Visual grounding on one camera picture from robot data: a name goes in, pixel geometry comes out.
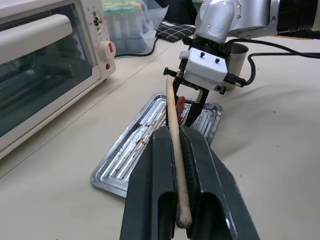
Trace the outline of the red sausage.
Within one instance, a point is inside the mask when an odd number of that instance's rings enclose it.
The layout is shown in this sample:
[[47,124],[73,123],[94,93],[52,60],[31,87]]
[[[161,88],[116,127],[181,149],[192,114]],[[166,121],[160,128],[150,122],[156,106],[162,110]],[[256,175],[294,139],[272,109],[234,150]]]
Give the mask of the red sausage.
[[178,121],[178,124],[181,125],[183,120],[182,120],[182,113],[185,109],[185,102],[186,102],[186,99],[184,96],[180,96],[176,102],[176,114],[177,114],[177,121]]

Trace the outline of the metal cup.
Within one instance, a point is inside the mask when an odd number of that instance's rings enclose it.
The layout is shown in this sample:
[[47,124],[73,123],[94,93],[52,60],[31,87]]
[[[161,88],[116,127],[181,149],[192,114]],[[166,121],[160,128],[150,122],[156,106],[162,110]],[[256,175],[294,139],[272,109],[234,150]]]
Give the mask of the metal cup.
[[240,76],[249,48],[240,43],[232,43],[230,55],[226,61],[228,73]]

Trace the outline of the wooden skewer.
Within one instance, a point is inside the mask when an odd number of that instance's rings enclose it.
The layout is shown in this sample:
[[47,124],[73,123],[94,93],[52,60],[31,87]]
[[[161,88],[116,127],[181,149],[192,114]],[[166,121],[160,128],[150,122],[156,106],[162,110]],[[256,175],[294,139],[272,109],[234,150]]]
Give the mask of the wooden skewer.
[[173,89],[172,77],[166,76],[166,97],[167,97],[167,119],[172,140],[174,163],[177,182],[177,214],[176,225],[181,229],[188,229],[192,226],[192,214],[187,188],[187,180],[183,161],[183,153],[180,141],[180,128],[176,111],[176,102]]

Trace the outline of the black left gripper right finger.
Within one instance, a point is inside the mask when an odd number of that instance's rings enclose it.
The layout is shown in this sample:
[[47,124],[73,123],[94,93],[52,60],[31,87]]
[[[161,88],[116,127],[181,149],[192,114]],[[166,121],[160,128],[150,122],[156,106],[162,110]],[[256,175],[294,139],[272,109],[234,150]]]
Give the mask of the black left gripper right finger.
[[179,130],[192,216],[189,240],[260,240],[232,173],[200,132]]

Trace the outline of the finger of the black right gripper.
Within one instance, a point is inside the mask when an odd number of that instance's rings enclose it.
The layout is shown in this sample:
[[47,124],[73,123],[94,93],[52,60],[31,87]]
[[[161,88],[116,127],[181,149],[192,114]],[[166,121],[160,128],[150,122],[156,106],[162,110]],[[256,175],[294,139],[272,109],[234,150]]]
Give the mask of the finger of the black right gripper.
[[209,90],[207,89],[199,90],[198,97],[196,101],[192,102],[186,121],[185,121],[185,125],[187,127],[190,127],[198,118],[198,116],[201,114],[202,109],[206,103],[208,94],[209,94]]
[[175,77],[173,80],[173,93],[174,93],[174,100],[177,102],[179,97],[177,95],[178,89],[180,84],[183,83],[184,79],[181,77]]

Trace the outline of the clear plastic bag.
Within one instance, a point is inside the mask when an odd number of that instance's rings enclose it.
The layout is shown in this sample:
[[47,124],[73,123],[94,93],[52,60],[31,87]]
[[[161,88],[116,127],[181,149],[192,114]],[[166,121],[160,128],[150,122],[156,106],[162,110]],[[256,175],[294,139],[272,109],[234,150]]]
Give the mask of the clear plastic bag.
[[152,50],[156,40],[157,28],[164,20],[169,6],[161,7],[156,0],[136,0],[136,31],[139,54]]

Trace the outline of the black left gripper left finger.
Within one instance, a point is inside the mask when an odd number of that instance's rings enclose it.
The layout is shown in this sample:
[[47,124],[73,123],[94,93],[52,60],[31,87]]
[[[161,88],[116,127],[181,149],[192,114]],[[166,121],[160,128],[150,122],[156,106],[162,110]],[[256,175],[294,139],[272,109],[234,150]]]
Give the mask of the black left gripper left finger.
[[173,145],[162,126],[130,174],[119,240],[172,240],[177,201]]

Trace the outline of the ribbed metal tray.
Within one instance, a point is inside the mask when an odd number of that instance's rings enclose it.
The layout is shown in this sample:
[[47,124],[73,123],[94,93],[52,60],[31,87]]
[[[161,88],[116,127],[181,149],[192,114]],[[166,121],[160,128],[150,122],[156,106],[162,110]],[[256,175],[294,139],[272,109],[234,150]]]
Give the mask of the ribbed metal tray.
[[[126,198],[129,178],[152,133],[166,123],[167,96],[154,94],[92,172],[91,184]],[[217,103],[206,102],[191,128],[200,132],[211,145],[222,115]]]

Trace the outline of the white toaster oven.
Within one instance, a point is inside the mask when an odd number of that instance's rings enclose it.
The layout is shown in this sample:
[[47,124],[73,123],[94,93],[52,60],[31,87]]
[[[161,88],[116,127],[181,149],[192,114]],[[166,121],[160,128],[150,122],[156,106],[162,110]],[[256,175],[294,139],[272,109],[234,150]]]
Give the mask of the white toaster oven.
[[0,159],[116,71],[102,0],[0,0]]

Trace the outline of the black white checked cloth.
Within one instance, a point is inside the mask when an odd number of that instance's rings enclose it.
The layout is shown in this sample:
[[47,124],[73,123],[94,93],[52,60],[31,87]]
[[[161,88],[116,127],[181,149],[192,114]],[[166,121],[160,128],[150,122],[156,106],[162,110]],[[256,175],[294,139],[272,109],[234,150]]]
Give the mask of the black white checked cloth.
[[194,25],[162,21],[156,29],[156,36],[170,43],[175,43],[184,37],[193,35],[195,31],[196,28]]

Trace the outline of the green capped tube box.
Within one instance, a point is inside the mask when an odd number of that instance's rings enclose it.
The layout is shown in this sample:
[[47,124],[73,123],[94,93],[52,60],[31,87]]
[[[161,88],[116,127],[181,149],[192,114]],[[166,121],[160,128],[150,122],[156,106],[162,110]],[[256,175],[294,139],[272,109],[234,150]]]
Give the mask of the green capped tube box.
[[141,0],[101,0],[116,56],[143,55],[151,51],[142,34],[148,29]]

